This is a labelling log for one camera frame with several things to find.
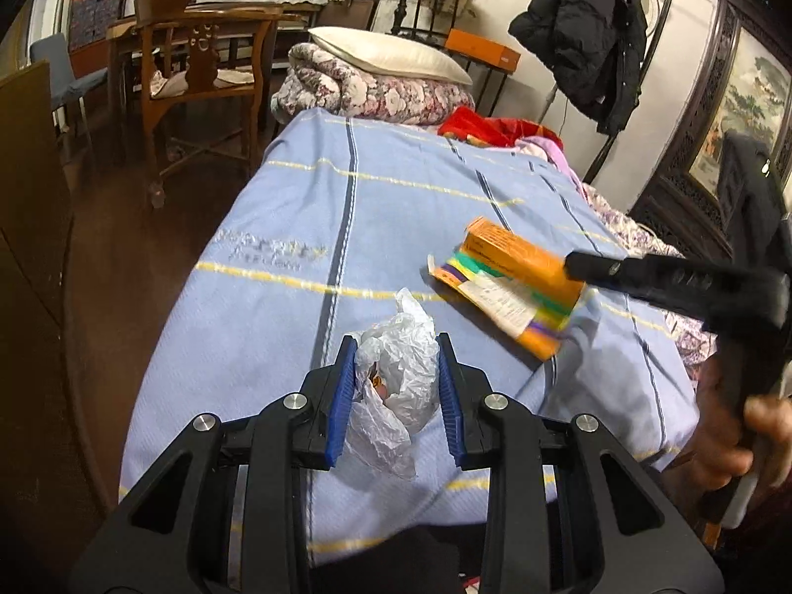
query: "coat rack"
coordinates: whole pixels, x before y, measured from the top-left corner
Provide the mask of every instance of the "coat rack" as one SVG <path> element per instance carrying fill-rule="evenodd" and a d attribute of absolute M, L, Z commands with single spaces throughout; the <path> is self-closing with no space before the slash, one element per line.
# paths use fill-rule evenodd
<path fill-rule="evenodd" d="M 665 21 L 668 18 L 668 13 L 671 11 L 671 2 L 672 0 L 663 1 L 663 8 L 660 10 L 660 17 L 657 19 L 657 25 L 654 29 L 654 33 L 652 34 L 652 41 L 648 45 L 646 56 L 644 57 L 643 65 L 641 66 L 641 73 L 639 75 L 639 97 L 641 94 L 641 85 L 643 84 L 644 78 L 646 78 L 649 65 L 652 64 L 652 58 L 654 57 L 655 51 L 657 51 L 657 45 L 660 43 L 660 35 L 663 33 Z M 605 144 L 602 146 L 595 159 L 589 165 L 589 169 L 586 171 L 585 176 L 583 177 L 584 183 L 591 184 L 594 182 L 594 179 L 599 174 L 599 170 L 601 170 L 602 166 L 605 164 L 607 155 L 611 152 L 611 148 L 616 142 L 618 135 L 619 134 L 613 134 L 612 136 L 607 137 L 607 141 L 605 141 Z"/>

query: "white plastic bag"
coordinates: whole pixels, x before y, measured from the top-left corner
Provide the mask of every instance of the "white plastic bag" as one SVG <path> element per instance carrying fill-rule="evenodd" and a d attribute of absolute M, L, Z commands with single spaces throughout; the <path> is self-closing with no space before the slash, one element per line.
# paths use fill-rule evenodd
<path fill-rule="evenodd" d="M 437 411 L 435 323 L 402 288 L 396 314 L 363 333 L 353 333 L 355 397 L 346 433 L 347 449 L 368 466 L 401 478 L 415 477 L 411 435 Z M 387 397 L 371 383 L 378 375 Z"/>

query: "blue bedsheet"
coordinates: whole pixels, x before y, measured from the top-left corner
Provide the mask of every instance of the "blue bedsheet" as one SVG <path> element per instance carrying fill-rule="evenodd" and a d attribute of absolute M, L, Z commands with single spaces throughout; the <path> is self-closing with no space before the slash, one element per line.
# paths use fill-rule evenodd
<path fill-rule="evenodd" d="M 132 417 L 122 495 L 195 414 L 232 420 L 295 391 L 311 368 L 332 363 L 345 333 L 394 314 L 402 287 L 495 390 L 561 420 L 594 413 L 662 468 L 697 412 L 660 313 L 588 291 L 558 355 L 539 364 L 472 305 L 444 301 L 429 277 L 427 255 L 445 259 L 482 214 L 558 255 L 625 255 L 571 182 L 540 159 L 322 110 L 300 114 L 240 193 L 165 325 Z M 311 476 L 315 563 L 414 524 L 486 518 L 488 474 L 454 466 L 439 413 L 415 446 L 412 482 L 375 474 L 349 453 Z"/>

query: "orange box on stool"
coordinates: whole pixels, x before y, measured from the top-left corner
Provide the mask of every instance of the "orange box on stool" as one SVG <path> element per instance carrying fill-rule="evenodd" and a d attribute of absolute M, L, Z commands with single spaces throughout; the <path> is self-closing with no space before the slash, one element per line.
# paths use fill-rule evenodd
<path fill-rule="evenodd" d="M 509 73 L 514 73 L 520 61 L 520 54 L 514 49 L 459 29 L 450 30 L 445 48 L 464 53 Z"/>

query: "wooden floor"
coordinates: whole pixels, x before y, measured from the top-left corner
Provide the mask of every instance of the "wooden floor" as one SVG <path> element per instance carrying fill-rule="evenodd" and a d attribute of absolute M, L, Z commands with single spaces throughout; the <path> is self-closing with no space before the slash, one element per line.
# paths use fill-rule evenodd
<path fill-rule="evenodd" d="M 204 142 L 239 126 L 239 101 L 180 106 L 173 133 Z M 132 408 L 165 320 L 203 247 L 243 189 L 241 162 L 197 156 L 165 181 L 164 208 L 144 195 L 140 117 L 125 122 L 126 162 L 115 162 L 105 109 L 91 120 L 96 162 L 84 139 L 64 166 L 74 227 L 66 267 L 66 363 L 90 440 L 90 470 L 108 506 L 117 500 Z M 272 130 L 268 123 L 266 133 Z M 264 147 L 260 137 L 260 149 Z M 223 146 L 239 149 L 239 140 Z"/>

